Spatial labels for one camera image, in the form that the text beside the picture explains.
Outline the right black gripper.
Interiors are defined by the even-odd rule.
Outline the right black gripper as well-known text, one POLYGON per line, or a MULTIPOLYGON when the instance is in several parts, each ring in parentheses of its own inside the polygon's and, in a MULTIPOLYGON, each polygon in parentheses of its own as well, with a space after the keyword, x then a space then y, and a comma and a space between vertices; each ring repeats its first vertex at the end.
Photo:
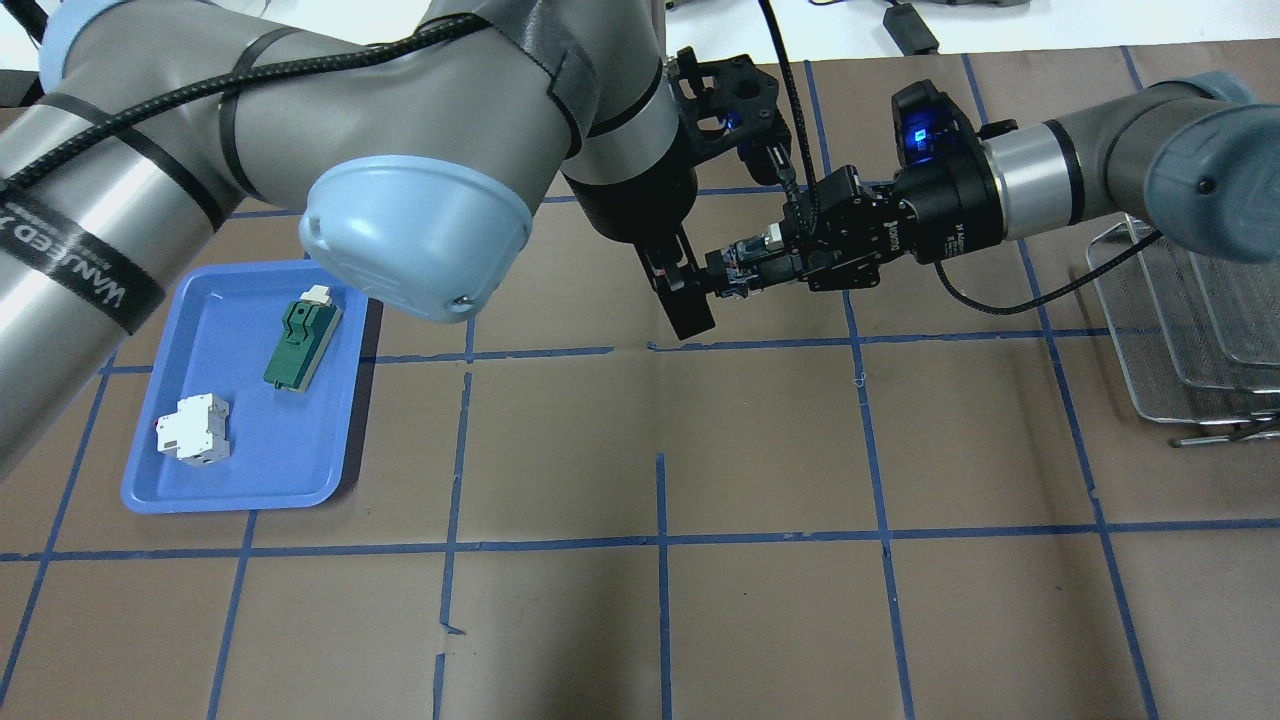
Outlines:
POLYGON ((995 173, 973 150, 905 167, 888 183, 864 183, 842 167, 800 190, 786 165, 783 186, 785 247, 795 279, 814 292, 870 288, 899 258, 931 265, 1005 240, 995 173))

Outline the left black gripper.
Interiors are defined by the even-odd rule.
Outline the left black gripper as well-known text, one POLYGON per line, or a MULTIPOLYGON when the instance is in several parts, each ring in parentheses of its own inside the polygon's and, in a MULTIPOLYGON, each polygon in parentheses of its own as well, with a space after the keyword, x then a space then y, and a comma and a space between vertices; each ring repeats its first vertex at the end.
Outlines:
POLYGON ((637 110, 596 123, 561 173, 591 225, 640 252, 676 338, 714 329, 701 268, 680 228, 696 182, 684 156, 678 113, 637 110))

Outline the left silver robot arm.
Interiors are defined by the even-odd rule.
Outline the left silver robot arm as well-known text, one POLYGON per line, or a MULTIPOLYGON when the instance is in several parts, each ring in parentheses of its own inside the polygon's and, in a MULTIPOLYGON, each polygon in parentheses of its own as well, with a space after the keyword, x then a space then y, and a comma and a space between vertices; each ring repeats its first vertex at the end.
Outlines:
POLYGON ((338 279, 475 316, 562 176, 672 249, 698 192, 658 1, 433 1, 362 46, 210 1, 65 1, 3 131, 3 474, 246 200, 338 279))

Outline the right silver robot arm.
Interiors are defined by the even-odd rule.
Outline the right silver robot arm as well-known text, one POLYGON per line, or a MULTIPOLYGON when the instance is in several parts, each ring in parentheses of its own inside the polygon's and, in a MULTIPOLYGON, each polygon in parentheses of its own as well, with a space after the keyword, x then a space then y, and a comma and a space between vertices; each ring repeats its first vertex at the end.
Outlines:
POLYGON ((932 265, 1116 211, 1190 252, 1277 260, 1279 110, 1229 73, 1006 129, 977 129, 928 79, 891 108, 893 179, 864 184, 844 167, 782 224, 801 278, 819 290, 868 287, 901 256, 932 265))

